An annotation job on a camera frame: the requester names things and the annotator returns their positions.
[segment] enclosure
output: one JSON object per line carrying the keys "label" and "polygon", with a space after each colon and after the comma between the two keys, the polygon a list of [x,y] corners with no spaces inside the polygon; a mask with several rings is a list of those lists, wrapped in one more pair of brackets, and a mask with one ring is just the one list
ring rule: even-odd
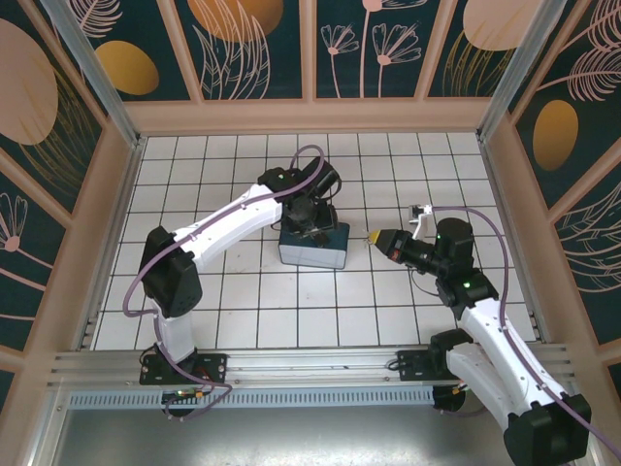
{"label": "enclosure", "polygon": [[[3,464],[512,464],[489,414],[430,408],[450,382],[387,367],[458,326],[369,241],[426,204],[500,228],[508,318],[621,438],[620,29],[618,0],[2,2]],[[234,390],[168,422],[171,388],[139,383],[153,318],[123,313],[147,235],[308,145],[342,180],[344,268],[283,264],[278,225],[211,260],[192,336]],[[435,212],[425,240],[447,217],[502,294],[479,217]],[[617,463],[592,436],[576,464]]]}

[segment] black bracket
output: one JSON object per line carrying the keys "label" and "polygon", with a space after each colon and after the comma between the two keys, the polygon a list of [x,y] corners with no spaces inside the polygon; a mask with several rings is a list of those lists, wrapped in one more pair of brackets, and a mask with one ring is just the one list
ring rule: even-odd
{"label": "black bracket", "polygon": [[437,371],[426,349],[397,351],[397,360],[391,366],[389,369],[399,371],[401,382],[459,381],[448,371]]}
{"label": "black bracket", "polygon": [[[216,383],[224,383],[226,379],[226,363],[228,356],[223,353],[196,354],[193,358],[191,369],[184,367],[189,374],[200,379],[211,380]],[[140,385],[184,385],[197,384],[190,381],[175,369],[159,353],[148,354],[143,358],[140,373]]]}

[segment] white tile floor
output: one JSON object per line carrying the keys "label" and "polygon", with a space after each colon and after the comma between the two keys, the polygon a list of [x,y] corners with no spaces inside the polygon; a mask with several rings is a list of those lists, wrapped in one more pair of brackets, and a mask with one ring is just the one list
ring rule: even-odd
{"label": "white tile floor", "polygon": [[[449,309],[424,290],[417,276],[366,242],[369,231],[408,227],[407,206],[481,209],[500,217],[474,134],[366,133],[150,138],[114,260],[93,347],[141,350],[154,341],[152,318],[125,318],[121,302],[138,266],[147,233],[169,231],[215,211],[247,190],[306,144],[326,150],[343,179],[335,198],[341,221],[350,224],[343,271],[283,265],[278,233],[256,232],[201,271],[204,297],[193,312],[196,345],[209,349],[325,348],[428,343],[455,327]],[[469,219],[465,213],[438,213]],[[491,229],[474,226],[475,263],[502,292],[500,247]],[[435,236],[430,225],[429,241]],[[538,335],[511,269],[507,312],[522,337]],[[139,290],[131,301],[141,309]]]}

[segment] flower illustration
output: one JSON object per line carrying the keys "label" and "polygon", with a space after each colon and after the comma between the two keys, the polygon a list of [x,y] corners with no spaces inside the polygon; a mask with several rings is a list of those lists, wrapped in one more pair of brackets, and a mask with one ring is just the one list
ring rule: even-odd
{"label": "flower illustration", "polygon": [[379,63],[377,97],[381,97],[381,78],[384,66],[406,63],[420,58],[421,48],[415,47],[418,42],[416,27],[417,24],[410,27],[397,24],[386,35],[386,24],[374,26],[373,45],[376,48],[377,63]]}
{"label": "flower illustration", "polygon": [[15,252],[28,213],[28,202],[20,196],[11,204],[6,192],[0,194],[0,250]]}
{"label": "flower illustration", "polygon": [[329,25],[323,26],[321,28],[321,38],[323,39],[326,49],[328,49],[328,53],[330,53],[334,89],[337,91],[337,97],[341,98],[337,82],[337,70],[334,64],[334,56],[340,53],[348,53],[350,51],[358,50],[360,48],[360,43],[358,41],[354,41],[355,34],[351,30],[351,24],[349,24],[349,26],[336,26],[334,31]]}
{"label": "flower illustration", "polygon": [[368,12],[374,13],[380,10],[402,10],[403,8],[420,7],[427,0],[362,0],[362,5]]}

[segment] grid floor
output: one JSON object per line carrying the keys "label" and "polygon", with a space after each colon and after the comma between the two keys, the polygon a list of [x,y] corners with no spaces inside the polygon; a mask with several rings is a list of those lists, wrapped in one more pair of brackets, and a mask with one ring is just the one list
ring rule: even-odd
{"label": "grid floor", "polygon": [[[469,206],[501,226],[496,202],[471,133],[361,133],[150,138],[116,252],[92,347],[141,350],[152,345],[151,317],[126,318],[125,291],[138,272],[148,232],[186,226],[245,192],[267,168],[287,167],[298,147],[317,144],[343,179],[335,197],[340,221],[350,224],[344,270],[283,265],[278,233],[257,231],[201,271],[204,297],[193,312],[200,349],[374,347],[429,343],[455,327],[433,278],[412,282],[366,241],[369,231],[408,228],[411,204]],[[315,156],[309,150],[304,157]],[[475,264],[502,292],[498,240],[478,217]],[[430,241],[435,236],[430,225]],[[524,304],[511,263],[507,314],[526,341],[535,320]],[[137,290],[132,309],[145,306]]]}

